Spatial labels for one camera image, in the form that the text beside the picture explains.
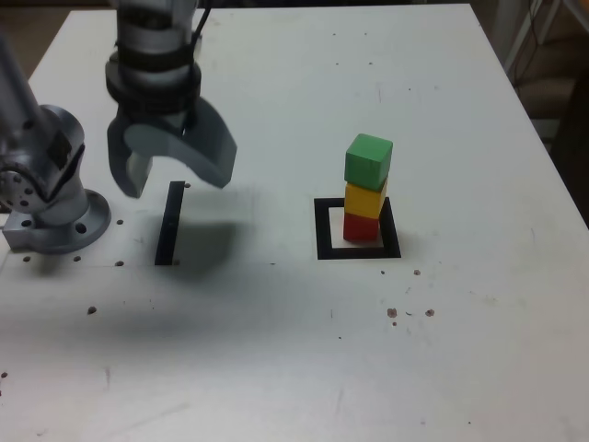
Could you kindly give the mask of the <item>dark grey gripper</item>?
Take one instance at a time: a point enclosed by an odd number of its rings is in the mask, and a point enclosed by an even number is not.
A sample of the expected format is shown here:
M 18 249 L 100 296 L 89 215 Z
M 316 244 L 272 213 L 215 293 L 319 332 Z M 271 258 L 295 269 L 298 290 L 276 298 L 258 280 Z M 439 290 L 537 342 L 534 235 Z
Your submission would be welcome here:
M 222 116 L 203 98 L 180 113 L 136 113 L 133 122 L 119 107 L 107 138 L 111 175 L 134 199 L 142 196 L 152 157 L 177 160 L 218 189 L 232 179 L 237 144 Z

